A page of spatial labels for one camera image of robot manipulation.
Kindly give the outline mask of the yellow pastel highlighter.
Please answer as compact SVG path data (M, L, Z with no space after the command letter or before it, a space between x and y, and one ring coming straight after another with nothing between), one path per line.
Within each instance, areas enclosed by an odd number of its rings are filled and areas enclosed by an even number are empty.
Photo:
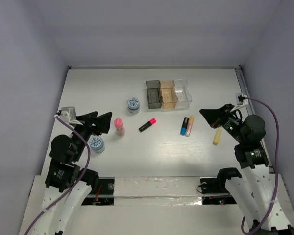
M217 128L216 132L215 132L214 139L213 139L213 145L219 144L220 138L221 138L221 133L222 133L222 128L221 127Z

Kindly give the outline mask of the orange pastel highlighter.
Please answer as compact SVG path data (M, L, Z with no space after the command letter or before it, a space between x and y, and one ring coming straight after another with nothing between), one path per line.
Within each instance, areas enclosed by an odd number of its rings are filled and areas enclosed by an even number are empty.
M188 121L188 126L187 126L187 130L186 130L186 134L185 134L186 137L190 136L193 123L194 123L194 117L191 116Z

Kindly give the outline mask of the pink capped pin bottle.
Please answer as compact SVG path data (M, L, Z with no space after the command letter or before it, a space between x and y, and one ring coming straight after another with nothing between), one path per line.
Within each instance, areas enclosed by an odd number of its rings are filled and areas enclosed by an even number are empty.
M116 133L119 135L119 136L124 136L125 134L125 129L124 129L124 126L123 126L123 121L121 118L117 118L114 120L114 126L116 128Z

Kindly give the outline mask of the blue white slime jar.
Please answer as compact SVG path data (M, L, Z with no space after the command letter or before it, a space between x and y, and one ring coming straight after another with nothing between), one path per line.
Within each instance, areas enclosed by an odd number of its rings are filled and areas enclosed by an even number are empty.
M140 102L138 98L132 97L127 102L128 111L131 114L137 114L140 111Z
M92 136L89 139L89 146L96 153L102 153L105 150L105 143L99 136Z

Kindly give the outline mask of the black blue highlighter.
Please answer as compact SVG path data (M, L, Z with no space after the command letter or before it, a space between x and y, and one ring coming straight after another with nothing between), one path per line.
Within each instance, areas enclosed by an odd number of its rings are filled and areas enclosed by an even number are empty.
M189 122L189 118L184 117L183 123L182 123L182 126L181 126L181 130L180 130L180 135L184 136L186 134L188 122Z

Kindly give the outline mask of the black pink highlighter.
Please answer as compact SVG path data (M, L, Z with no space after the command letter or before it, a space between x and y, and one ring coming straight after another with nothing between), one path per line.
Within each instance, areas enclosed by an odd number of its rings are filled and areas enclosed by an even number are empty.
M150 121L148 121L147 123L145 123L143 126L141 126L139 128L139 132L143 132L146 129L148 129L149 127L151 127L152 125L154 125L156 123L156 119L151 119Z

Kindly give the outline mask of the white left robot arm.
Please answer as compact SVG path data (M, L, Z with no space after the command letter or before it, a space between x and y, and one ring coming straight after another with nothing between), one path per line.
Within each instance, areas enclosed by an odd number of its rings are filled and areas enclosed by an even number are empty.
M90 138L109 132L112 112L78 116L75 107L63 107L54 117L71 134L51 141L42 216L32 231L34 235L63 235L86 196L98 190L98 173L88 168Z

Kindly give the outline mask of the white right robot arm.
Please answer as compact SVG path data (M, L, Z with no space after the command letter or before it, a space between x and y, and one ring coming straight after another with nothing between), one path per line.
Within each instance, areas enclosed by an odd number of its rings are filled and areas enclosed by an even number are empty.
M269 160L261 144L265 122L257 115L242 118L232 104L218 109L200 109L211 128L222 127L238 145L234 147L240 170L219 170L213 183L219 191L229 192L239 206L247 225L245 235L294 235L294 226L285 216L277 198L278 176L270 178Z

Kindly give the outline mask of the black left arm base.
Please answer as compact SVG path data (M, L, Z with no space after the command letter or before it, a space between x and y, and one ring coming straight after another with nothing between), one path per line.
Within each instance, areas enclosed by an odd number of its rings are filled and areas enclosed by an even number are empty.
M99 178L98 187L90 192L82 202L83 206L114 205L115 178Z

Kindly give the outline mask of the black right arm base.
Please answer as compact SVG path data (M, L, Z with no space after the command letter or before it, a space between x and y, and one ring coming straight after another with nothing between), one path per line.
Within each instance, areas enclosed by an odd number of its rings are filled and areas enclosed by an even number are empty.
M235 199L222 187L216 178L201 178L196 188L202 196L203 205L235 205Z

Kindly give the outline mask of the clear plastic bin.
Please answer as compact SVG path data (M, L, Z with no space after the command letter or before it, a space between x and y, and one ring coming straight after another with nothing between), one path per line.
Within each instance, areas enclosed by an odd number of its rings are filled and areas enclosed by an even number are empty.
M174 80L174 90L177 97L176 109L185 110L190 107L192 97L188 89L188 81L186 79Z

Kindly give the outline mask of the amber plastic bin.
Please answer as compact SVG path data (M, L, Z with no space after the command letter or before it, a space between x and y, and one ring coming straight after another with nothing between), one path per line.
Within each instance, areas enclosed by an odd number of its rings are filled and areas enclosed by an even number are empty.
M173 80L160 80L160 91L162 96L163 109L175 109L177 96L175 93L175 83Z

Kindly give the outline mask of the smoke grey plastic bin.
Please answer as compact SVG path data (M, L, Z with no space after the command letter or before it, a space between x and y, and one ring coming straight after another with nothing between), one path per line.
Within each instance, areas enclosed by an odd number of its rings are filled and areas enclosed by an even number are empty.
M149 109L160 109L162 107L162 96L160 91L160 81L146 81L147 102Z

